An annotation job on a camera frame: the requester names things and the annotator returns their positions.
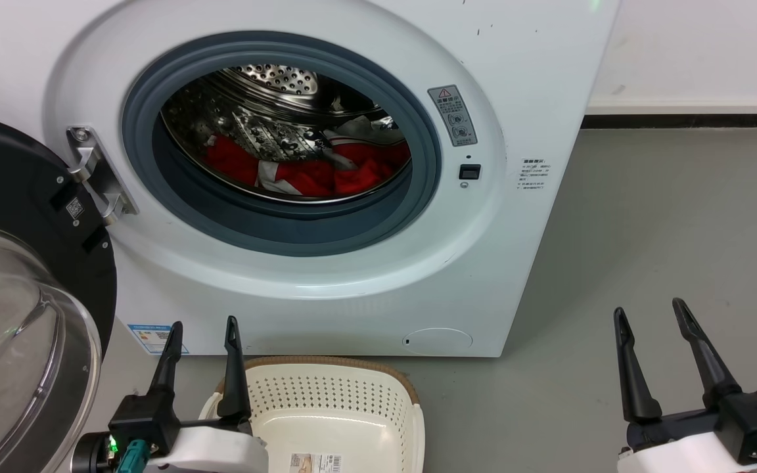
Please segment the door hinge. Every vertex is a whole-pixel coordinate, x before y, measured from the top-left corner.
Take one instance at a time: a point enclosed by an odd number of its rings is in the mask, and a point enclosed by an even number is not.
[[[74,168],[69,168],[69,174],[75,182],[86,185],[104,224],[114,224],[122,214],[138,214],[139,210],[103,152],[94,129],[70,126],[66,128],[66,140],[78,161]]]

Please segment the laundry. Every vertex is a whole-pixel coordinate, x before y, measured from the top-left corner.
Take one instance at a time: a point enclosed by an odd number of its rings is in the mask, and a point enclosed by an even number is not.
[[[244,185],[282,194],[352,195],[380,185],[411,157],[399,129],[376,129],[361,116],[323,132],[325,160],[270,162],[255,158],[224,135],[214,135],[206,163]]]

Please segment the white basket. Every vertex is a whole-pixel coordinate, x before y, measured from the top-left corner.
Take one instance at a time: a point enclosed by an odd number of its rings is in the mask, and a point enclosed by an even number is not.
[[[402,373],[355,359],[262,357],[246,363],[253,434],[267,442],[270,473],[292,456],[340,456],[330,473],[421,473],[424,419]],[[201,419],[217,417],[223,384]]]

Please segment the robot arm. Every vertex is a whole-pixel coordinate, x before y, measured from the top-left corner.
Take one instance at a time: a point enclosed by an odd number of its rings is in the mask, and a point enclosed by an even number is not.
[[[235,317],[229,317],[223,398],[217,419],[180,422],[174,414],[174,371],[183,324],[172,325],[145,395],[127,395],[109,432],[85,434],[72,473],[267,473],[267,450],[250,429],[250,398]]]
[[[706,408],[662,415],[633,350],[635,336],[627,315],[616,309],[618,374],[624,420],[630,422],[618,472],[757,472],[757,392],[741,389],[688,305],[674,299],[673,306],[679,331],[697,362]]]

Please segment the white wall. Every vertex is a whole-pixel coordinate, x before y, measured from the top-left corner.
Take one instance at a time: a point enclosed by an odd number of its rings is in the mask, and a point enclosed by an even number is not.
[[[757,114],[757,0],[622,0],[586,113]]]

